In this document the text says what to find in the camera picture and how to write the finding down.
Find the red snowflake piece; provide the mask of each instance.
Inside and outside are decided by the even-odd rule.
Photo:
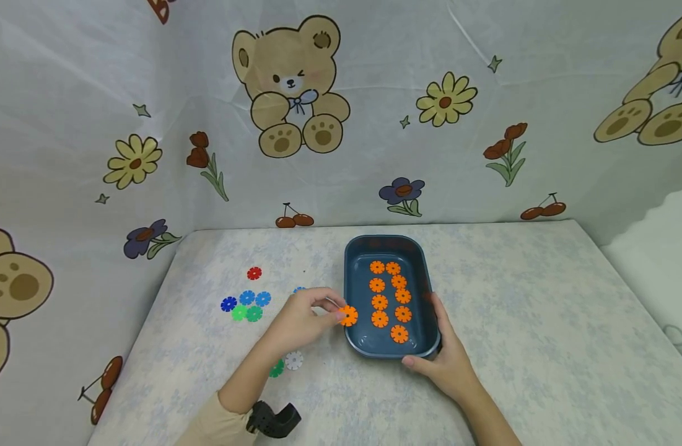
[[[261,268],[257,266],[252,266],[249,271],[247,271],[248,280],[256,281],[256,279],[261,277]]]

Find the black wrist strap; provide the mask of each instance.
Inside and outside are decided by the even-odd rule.
[[[286,405],[281,412],[274,414],[268,404],[257,401],[251,408],[247,431],[260,431],[270,438],[285,438],[300,422],[300,414],[292,403]]]

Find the hand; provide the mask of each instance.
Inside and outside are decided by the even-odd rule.
[[[442,334],[442,349],[434,361],[406,356],[403,358],[403,365],[429,377],[448,397],[462,405],[473,391],[481,388],[481,384],[462,342],[452,328],[445,307],[435,292],[431,295],[431,301]]]
[[[339,308],[345,305],[346,301],[331,288],[300,290],[289,296],[259,342],[275,357],[293,352],[316,341],[323,332],[339,323],[345,317]],[[313,307],[321,307],[328,314],[318,316]]]

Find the sleeve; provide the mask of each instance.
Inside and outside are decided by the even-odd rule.
[[[215,391],[175,446],[251,446],[256,433],[247,432],[250,415],[251,410],[237,414],[223,408]]]

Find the orange snowflake piece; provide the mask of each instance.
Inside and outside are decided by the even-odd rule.
[[[388,262],[386,263],[386,271],[388,271],[388,274],[392,274],[393,276],[400,274],[400,265],[395,262]]]
[[[390,329],[390,337],[398,344],[404,344],[408,341],[408,330],[403,325],[395,325]]]
[[[385,282],[382,281],[382,279],[379,278],[372,278],[370,279],[370,291],[373,292],[381,292],[385,290]]]
[[[383,328],[388,325],[388,320],[390,319],[385,311],[374,311],[373,315],[370,316],[370,321],[378,328]]]
[[[393,286],[396,288],[405,288],[406,286],[408,286],[408,281],[406,280],[406,278],[399,274],[393,276],[393,278],[391,278],[390,280],[390,283],[392,283]]]
[[[374,274],[381,274],[385,270],[385,265],[383,262],[379,262],[378,260],[375,260],[374,262],[370,263],[370,272]]]
[[[339,311],[346,314],[345,318],[341,319],[341,322],[339,322],[339,324],[344,327],[350,327],[358,322],[358,310],[354,307],[346,305],[345,307],[339,308]]]
[[[413,318],[413,312],[410,311],[410,308],[400,306],[395,309],[395,317],[402,323],[410,322],[410,319]]]
[[[405,288],[401,288],[395,292],[395,299],[401,304],[407,304],[413,297],[410,295],[410,291]]]
[[[388,308],[388,299],[382,294],[377,294],[373,296],[370,304],[373,305],[373,308],[376,310],[385,310]]]

